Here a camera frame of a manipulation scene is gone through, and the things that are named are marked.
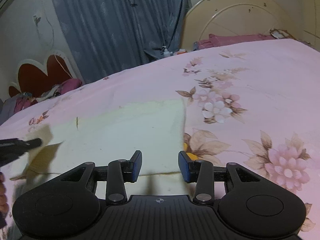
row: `metal screw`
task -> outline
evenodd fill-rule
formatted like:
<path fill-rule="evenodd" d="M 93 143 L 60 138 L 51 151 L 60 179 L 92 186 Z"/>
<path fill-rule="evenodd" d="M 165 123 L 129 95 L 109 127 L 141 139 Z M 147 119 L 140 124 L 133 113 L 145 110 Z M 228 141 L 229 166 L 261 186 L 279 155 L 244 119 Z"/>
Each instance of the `metal screw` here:
<path fill-rule="evenodd" d="M 124 196 L 119 193 L 111 194 L 108 199 L 112 202 L 119 202 L 124 199 Z"/>
<path fill-rule="evenodd" d="M 199 201 L 209 201 L 212 197 L 209 194 L 201 193 L 196 196 L 196 199 Z"/>

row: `black tool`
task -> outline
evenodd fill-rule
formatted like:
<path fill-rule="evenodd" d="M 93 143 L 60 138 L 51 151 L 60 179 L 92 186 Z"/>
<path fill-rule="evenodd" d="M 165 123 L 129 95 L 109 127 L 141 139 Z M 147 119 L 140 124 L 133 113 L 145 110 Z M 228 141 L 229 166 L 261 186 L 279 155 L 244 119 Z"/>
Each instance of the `black tool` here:
<path fill-rule="evenodd" d="M 137 181 L 142 154 L 95 167 L 87 162 L 20 196 L 12 208 L 22 240 L 297 240 L 304 203 L 293 193 L 237 163 L 214 167 L 178 156 L 189 196 L 127 199 L 124 182 Z M 106 199 L 95 196 L 97 181 L 107 181 Z M 214 182 L 226 195 L 214 199 Z"/>
<path fill-rule="evenodd" d="M 22 141 L 17 138 L 0 140 L 0 167 L 17 160 L 27 151 L 40 147 L 41 145 L 42 140 L 39 138 L 30 141 Z M 5 219 L 0 212 L 0 228 L 6 225 Z"/>

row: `blue curtain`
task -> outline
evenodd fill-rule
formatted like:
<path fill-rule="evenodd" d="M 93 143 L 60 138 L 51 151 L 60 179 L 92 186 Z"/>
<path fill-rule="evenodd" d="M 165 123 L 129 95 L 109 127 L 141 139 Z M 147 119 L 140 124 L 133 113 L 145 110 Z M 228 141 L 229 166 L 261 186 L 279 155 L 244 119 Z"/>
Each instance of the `blue curtain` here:
<path fill-rule="evenodd" d="M 52 0 L 86 83 L 177 51 L 188 0 Z"/>

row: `mattress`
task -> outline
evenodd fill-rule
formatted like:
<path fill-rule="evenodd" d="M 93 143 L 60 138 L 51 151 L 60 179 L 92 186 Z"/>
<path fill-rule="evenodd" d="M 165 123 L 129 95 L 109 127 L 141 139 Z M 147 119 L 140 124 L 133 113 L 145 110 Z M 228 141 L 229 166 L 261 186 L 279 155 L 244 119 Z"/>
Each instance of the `mattress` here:
<path fill-rule="evenodd" d="M 319 52 L 294 40 L 246 42 L 172 56 L 31 106 L 0 126 L 0 139 L 24 138 L 43 124 L 54 127 L 73 120 L 76 127 L 85 118 L 129 103 L 183 98 L 188 155 L 216 166 L 237 162 L 295 193 L 308 213 L 300 236 L 318 240 L 319 62 Z M 163 145 L 163 151 L 170 149 Z M 177 155 L 172 152 L 167 161 L 177 161 Z M 148 187 L 150 181 L 156 190 L 137 190 L 139 183 Z M 147 174 L 137 183 L 127 187 L 128 195 L 191 194 L 193 187 L 185 187 L 176 170 Z M 5 186 L 12 206 L 19 182 L 6 181 Z M 215 194 L 224 195 L 220 183 Z M 12 217 L 7 221 L 12 224 Z"/>

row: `curved headboard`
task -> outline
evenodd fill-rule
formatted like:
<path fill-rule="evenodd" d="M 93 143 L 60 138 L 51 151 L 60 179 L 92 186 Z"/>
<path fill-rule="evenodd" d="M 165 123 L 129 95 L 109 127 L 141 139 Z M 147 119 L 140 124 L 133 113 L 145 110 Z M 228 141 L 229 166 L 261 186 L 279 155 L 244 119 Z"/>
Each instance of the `curved headboard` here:
<path fill-rule="evenodd" d="M 191 51 L 195 41 L 208 39 L 210 33 L 269 34 L 270 29 L 301 35 L 294 19 L 273 0 L 201 0 L 186 15 L 181 48 Z"/>
<path fill-rule="evenodd" d="M 11 82 L 9 95 L 13 97 L 21 92 L 30 92 L 39 97 L 54 85 L 76 78 L 66 55 L 59 50 L 48 53 L 44 63 L 25 59 L 19 62 L 17 82 Z"/>

